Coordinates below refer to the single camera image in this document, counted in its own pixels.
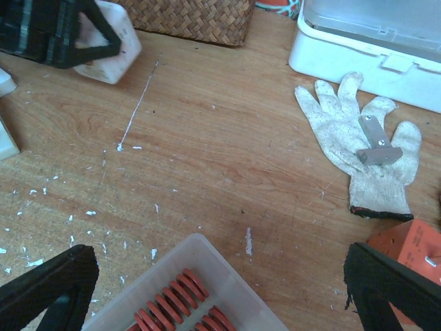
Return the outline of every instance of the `wood grain surface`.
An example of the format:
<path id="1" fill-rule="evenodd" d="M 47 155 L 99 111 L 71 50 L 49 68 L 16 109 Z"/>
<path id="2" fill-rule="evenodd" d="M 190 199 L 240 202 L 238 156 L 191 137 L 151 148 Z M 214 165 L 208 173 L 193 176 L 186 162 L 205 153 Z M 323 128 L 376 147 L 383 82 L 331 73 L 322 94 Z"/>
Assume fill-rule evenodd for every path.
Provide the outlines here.
<path id="1" fill-rule="evenodd" d="M 348 246 L 398 222 L 349 213 L 349 177 L 323 155 L 293 96 L 315 81 L 287 65 L 295 34 L 294 21 L 262 10 L 242 48 L 140 32 L 143 52 L 116 86 L 0 54 L 19 85 L 0 115 L 21 149 L 0 163 L 0 285 L 71 244 L 93 245 L 90 318 L 200 232 L 288 329 L 361 330 L 344 310 Z M 358 94 L 362 106 L 372 98 Z M 409 204 L 439 229 L 441 116 L 400 104 L 387 132 L 404 120 L 423 135 Z"/>

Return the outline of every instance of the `orange spring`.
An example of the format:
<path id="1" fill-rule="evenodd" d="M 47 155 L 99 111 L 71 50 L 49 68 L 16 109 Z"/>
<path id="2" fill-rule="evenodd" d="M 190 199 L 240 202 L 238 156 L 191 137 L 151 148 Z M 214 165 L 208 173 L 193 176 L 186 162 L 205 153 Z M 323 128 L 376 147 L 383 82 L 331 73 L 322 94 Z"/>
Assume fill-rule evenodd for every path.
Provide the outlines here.
<path id="1" fill-rule="evenodd" d="M 202 282 L 189 269 L 184 269 L 163 288 L 162 295 L 154 296 L 156 304 L 147 302 L 148 312 L 144 309 L 134 313 L 136 324 L 127 331 L 175 331 L 176 323 L 184 322 L 182 316 L 190 316 L 189 307 L 197 309 L 195 300 L 204 302 L 209 293 Z"/>
<path id="2" fill-rule="evenodd" d="M 202 317 L 201 323 L 197 323 L 195 331 L 237 331 L 221 310 L 213 306 L 208 315 Z"/>

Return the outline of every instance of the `glove cuff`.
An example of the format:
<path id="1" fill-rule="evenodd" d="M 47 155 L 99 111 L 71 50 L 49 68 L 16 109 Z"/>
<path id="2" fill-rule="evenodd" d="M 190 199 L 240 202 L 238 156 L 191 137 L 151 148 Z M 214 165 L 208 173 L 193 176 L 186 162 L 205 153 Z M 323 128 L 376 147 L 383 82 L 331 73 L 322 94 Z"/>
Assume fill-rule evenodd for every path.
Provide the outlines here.
<path id="1" fill-rule="evenodd" d="M 396 178 L 358 172 L 349 185 L 351 213 L 361 217 L 409 221 L 413 215 L 402 182 Z"/>

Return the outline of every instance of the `knit work glove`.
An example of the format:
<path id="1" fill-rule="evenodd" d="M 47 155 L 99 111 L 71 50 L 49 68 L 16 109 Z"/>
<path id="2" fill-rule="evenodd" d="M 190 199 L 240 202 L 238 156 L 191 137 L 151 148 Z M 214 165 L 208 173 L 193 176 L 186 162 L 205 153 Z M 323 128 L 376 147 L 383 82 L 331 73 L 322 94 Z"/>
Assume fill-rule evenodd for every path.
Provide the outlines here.
<path id="1" fill-rule="evenodd" d="M 384 117 L 397 106 L 390 99 L 376 97 L 360 113 L 356 93 L 362 80 L 360 73 L 349 73 L 337 95 L 327 82 L 316 81 L 319 102 L 302 86 L 294 94 L 323 153 L 351 176 L 351 212 L 361 217 L 411 220 L 404 187 L 413 182 L 418 171 L 421 133 L 411 122 L 400 123 L 391 144 L 402 149 L 402 157 L 391 165 L 363 164 L 356 151 L 370 148 L 370 144 L 358 122 L 360 115 L 377 117 L 384 129 Z"/>

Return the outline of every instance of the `wicker basket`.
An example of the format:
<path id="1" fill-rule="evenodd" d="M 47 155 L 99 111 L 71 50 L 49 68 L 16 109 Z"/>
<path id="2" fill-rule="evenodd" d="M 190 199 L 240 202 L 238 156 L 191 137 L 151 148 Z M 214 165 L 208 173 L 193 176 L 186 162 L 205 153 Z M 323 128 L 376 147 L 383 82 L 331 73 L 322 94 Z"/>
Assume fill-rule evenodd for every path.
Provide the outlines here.
<path id="1" fill-rule="evenodd" d="M 256 0 L 108 0 L 128 12 L 136 29 L 210 43 L 245 42 Z"/>

